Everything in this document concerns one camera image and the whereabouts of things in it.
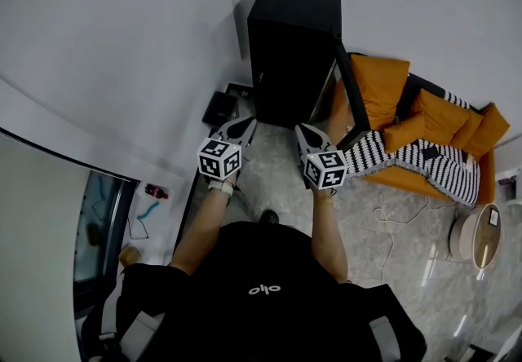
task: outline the red object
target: red object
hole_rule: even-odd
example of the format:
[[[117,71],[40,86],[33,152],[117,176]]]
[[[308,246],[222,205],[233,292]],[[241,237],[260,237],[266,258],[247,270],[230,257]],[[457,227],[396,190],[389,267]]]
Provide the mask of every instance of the red object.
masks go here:
[[[154,196],[156,198],[165,198],[167,199],[169,197],[168,194],[165,193],[161,188],[154,187],[151,184],[148,184],[147,187],[145,187],[145,193],[149,194],[149,196]]]

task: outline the blue cable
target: blue cable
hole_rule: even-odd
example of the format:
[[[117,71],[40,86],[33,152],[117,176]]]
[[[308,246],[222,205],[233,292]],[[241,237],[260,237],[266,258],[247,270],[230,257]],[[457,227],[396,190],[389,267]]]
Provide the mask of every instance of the blue cable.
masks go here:
[[[102,180],[101,178],[101,175],[98,175],[98,183],[100,184],[98,186],[99,190],[100,190],[100,198],[103,200],[103,201],[106,201],[107,200],[107,197],[105,196],[104,194],[104,181]]]
[[[154,210],[156,207],[160,205],[160,201],[156,201],[154,204],[152,204],[150,207],[148,207],[148,210],[145,211],[143,214],[136,217],[138,220],[145,219],[150,214],[152,210]]]

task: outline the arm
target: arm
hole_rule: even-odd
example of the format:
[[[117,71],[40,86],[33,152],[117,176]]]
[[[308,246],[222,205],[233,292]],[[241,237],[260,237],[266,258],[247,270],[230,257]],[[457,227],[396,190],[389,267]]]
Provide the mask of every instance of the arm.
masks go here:
[[[313,190],[312,256],[339,284],[347,282],[346,253],[330,190]]]
[[[236,175],[228,179],[235,183]],[[197,270],[218,240],[229,198],[220,190],[209,191],[187,234],[181,239],[172,256],[172,267],[177,267],[189,275]]]

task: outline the shoe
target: shoe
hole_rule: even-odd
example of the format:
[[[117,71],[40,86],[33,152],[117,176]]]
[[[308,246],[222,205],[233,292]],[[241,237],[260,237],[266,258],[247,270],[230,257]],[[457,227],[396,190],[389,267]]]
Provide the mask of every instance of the shoe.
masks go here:
[[[265,210],[261,214],[261,219],[259,219],[260,223],[268,223],[268,224],[279,224],[279,216],[274,210]]]

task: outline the round side table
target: round side table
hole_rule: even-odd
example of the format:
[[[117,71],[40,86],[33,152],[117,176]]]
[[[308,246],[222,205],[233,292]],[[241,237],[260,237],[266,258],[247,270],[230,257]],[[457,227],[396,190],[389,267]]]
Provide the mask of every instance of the round side table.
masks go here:
[[[491,224],[492,210],[498,213],[496,224]],[[495,204],[473,209],[460,217],[449,235],[451,254],[472,261],[479,269],[486,268],[495,257],[500,243],[501,216]]]

